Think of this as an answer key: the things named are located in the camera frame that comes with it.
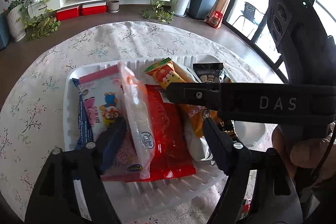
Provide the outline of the person right hand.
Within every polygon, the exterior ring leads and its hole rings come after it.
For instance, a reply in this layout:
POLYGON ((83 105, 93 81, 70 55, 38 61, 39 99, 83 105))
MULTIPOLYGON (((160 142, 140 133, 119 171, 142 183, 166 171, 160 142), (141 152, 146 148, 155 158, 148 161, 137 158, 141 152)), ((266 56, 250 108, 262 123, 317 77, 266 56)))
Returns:
MULTIPOLYGON (((325 139, 310 139, 301 141, 288 149, 285 145, 284 135, 279 127, 276 127, 272 133, 272 146, 281 156, 290 178, 294 175, 298 167, 315 168, 321 161, 328 145, 331 143, 331 137, 325 139)), ((320 184, 329 178, 335 178, 335 141, 330 153, 319 171, 319 177, 315 184, 320 184)))

